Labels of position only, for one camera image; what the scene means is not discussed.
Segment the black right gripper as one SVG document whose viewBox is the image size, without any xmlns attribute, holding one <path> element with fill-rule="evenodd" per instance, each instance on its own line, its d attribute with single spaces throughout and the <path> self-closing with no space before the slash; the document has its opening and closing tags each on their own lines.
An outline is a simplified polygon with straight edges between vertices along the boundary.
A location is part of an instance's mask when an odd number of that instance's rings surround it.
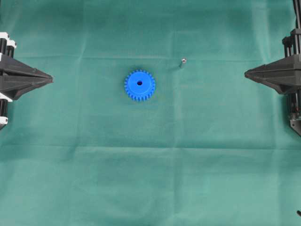
<svg viewBox="0 0 301 226">
<path fill-rule="evenodd" d="M 285 58 L 245 72 L 245 77 L 286 95 L 290 127 L 301 134 L 301 30 L 295 28 L 283 38 Z M 285 84 L 263 79 L 285 78 Z"/>
</svg>

